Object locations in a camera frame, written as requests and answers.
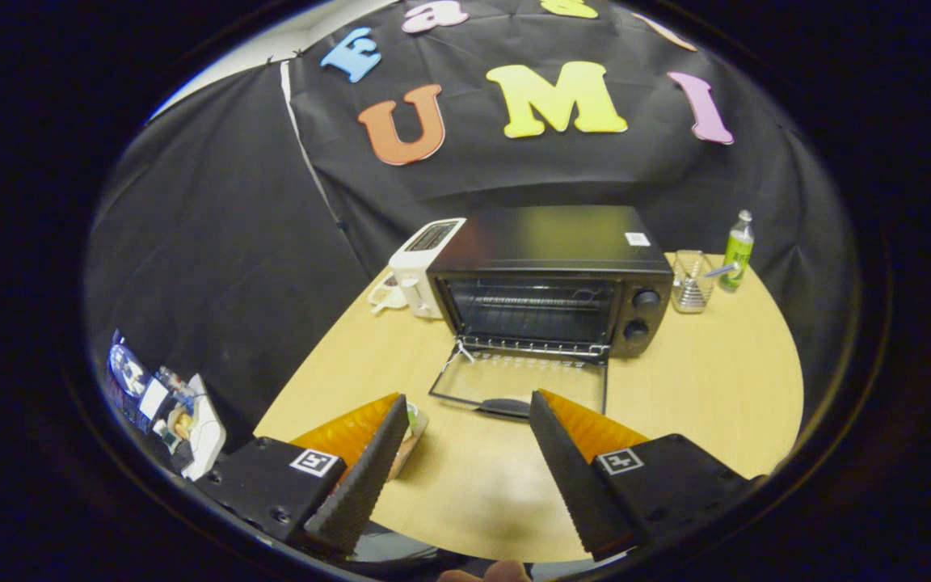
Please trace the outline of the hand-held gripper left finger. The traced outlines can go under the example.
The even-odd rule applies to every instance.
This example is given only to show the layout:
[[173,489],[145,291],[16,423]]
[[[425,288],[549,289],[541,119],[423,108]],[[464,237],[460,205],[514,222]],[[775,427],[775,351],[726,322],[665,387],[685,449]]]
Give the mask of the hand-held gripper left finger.
[[267,537],[350,555],[409,428],[404,394],[388,394],[289,441],[259,437],[195,481]]

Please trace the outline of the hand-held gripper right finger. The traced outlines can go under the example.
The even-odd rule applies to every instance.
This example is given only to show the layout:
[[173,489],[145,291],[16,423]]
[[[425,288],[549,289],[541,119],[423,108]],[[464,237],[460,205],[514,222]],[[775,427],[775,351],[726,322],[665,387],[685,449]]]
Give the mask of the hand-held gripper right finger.
[[693,537],[755,487],[682,434],[647,438],[549,390],[535,390],[529,408],[529,427],[595,560]]

